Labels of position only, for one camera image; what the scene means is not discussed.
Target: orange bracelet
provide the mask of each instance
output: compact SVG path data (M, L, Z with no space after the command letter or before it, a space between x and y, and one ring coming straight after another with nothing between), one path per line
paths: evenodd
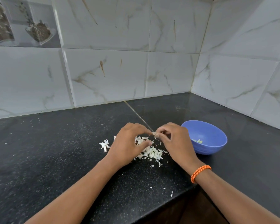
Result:
M197 177L197 175L198 175L201 171L203 171L203 170L205 170L205 169L207 169L207 168L212 169L209 165L203 165L202 167L199 167L199 168L192 174L192 176L191 176L191 182L192 182L192 183L195 183L195 177Z

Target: decorative tile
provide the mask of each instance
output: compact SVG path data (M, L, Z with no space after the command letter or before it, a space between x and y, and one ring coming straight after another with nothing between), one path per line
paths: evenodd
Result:
M199 53L212 0L153 0L149 51Z
M64 48L148 51L151 0L52 0Z
M206 52L280 60L280 0L214 1L202 47Z
M191 90L198 54L149 52L146 97Z
M60 48L51 0L0 0L0 46Z
M251 117L280 129L280 63Z
M277 64L201 54L191 92L249 116Z
M144 97L147 52L64 49L76 107Z
M72 107L60 49L0 47L0 118Z

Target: forearm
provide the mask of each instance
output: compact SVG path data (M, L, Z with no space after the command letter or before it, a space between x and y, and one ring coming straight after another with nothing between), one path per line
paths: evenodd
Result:
M277 216L225 182L210 169L199 173L195 181L231 224L280 223Z
M102 188L118 169L119 167L105 157L90 172L26 223L81 223Z

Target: blue bowl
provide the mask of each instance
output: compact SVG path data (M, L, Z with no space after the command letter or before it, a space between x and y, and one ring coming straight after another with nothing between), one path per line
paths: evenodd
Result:
M182 124L189 131L194 150L198 154L210 155L219 151L227 143L227 137L223 131L207 122L189 120Z

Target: person's left arm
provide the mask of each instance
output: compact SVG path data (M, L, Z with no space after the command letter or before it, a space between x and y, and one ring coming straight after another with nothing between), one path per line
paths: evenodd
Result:
M135 145L135 137L152 132L141 124L126 124L117 134L108 154L84 177L30 218L26 224L79 224L93 202L123 166L129 164L143 149L152 145L146 140Z

